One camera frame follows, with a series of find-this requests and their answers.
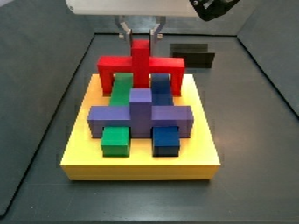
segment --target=dark gray surface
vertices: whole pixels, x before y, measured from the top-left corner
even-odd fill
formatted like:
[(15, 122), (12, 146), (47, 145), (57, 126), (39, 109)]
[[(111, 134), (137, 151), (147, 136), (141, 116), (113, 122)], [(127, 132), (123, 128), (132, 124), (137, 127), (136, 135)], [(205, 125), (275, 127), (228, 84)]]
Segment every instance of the dark gray surface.
[[(207, 34), (236, 36), (248, 16), (262, 0), (240, 0), (231, 11), (209, 22), (199, 17), (167, 17), (161, 33), (171, 34)], [(95, 33), (119, 33), (112, 16), (87, 16)], [(149, 33), (155, 27), (153, 17), (125, 17), (133, 33)]]
[(92, 37), (64, 0), (16, 0), (0, 8), (0, 215)]
[(266, 0), (237, 38), (299, 115), (299, 1)]
[(208, 43), (216, 52), (212, 69), (188, 71), (219, 151), (215, 179), (68, 181), (59, 163), (99, 55), (127, 49), (117, 36), (96, 36), (4, 223), (299, 221), (295, 114), (235, 38), (164, 37), (160, 56), (169, 55), (171, 43)]

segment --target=gray floor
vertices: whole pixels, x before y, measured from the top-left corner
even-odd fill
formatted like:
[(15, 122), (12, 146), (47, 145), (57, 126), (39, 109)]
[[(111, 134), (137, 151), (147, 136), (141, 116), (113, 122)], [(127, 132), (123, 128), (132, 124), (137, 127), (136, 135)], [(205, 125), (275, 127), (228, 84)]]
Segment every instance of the gray floor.
[(71, 182), (59, 167), (100, 55), (124, 55), (96, 36), (61, 101), (7, 216), (20, 221), (299, 221), (299, 124), (236, 38), (165, 36), (208, 43), (212, 69), (193, 74), (221, 167), (208, 181)]

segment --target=yellow base block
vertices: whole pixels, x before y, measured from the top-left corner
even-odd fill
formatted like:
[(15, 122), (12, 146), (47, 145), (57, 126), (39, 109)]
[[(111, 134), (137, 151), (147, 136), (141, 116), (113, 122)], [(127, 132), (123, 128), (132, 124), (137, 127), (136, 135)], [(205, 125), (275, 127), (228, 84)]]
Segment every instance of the yellow base block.
[(108, 105), (101, 96), (99, 75), (93, 74), (60, 167), (71, 180), (212, 179), (220, 161), (211, 138), (201, 101), (191, 74), (183, 76), (181, 97), (175, 105), (191, 105), (191, 138), (180, 139), (179, 157), (152, 157), (152, 140), (131, 139), (129, 157), (103, 157), (100, 139), (92, 139), (87, 117), (92, 105)]

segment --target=gray wall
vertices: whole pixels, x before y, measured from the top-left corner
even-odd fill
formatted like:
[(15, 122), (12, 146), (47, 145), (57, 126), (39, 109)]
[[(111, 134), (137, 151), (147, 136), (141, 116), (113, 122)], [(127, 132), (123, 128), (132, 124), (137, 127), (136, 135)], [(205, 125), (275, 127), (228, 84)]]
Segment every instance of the gray wall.
[(0, 215), (92, 37), (64, 0), (15, 0), (0, 7)]
[(298, 0), (264, 0), (237, 38), (299, 115), (298, 9)]
[[(231, 11), (209, 22), (199, 17), (168, 17), (161, 33), (236, 36), (248, 16), (262, 0), (240, 0)], [(96, 33), (119, 33), (112, 16), (87, 16)], [(148, 33), (155, 26), (153, 17), (127, 17), (135, 33)]]

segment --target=block structure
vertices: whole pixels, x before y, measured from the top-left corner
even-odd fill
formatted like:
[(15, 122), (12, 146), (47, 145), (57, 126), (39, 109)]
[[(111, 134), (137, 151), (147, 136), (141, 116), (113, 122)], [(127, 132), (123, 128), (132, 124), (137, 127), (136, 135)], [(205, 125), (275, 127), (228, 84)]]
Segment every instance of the block structure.
[(111, 95), (113, 73), (133, 73), (133, 87), (149, 87), (149, 74), (169, 74), (172, 94), (181, 95), (183, 59), (149, 57), (149, 41), (135, 40), (129, 57), (104, 56), (97, 61), (103, 95)]
[(211, 131), (201, 101), (189, 74), (183, 77), (181, 97), (173, 97), (173, 105), (191, 105), (193, 127), (191, 138), (180, 139), (179, 157), (153, 157), (152, 139), (132, 138), (129, 157), (104, 157), (99, 149), (103, 139), (89, 137), (87, 117), (89, 107), (108, 106), (101, 92), (99, 75), (92, 75), (79, 116), (60, 161), (60, 167), (71, 180), (179, 180), (212, 179), (220, 161), (212, 142)]
[(132, 88), (129, 94), (132, 137), (151, 138), (152, 136), (152, 106), (151, 88)]

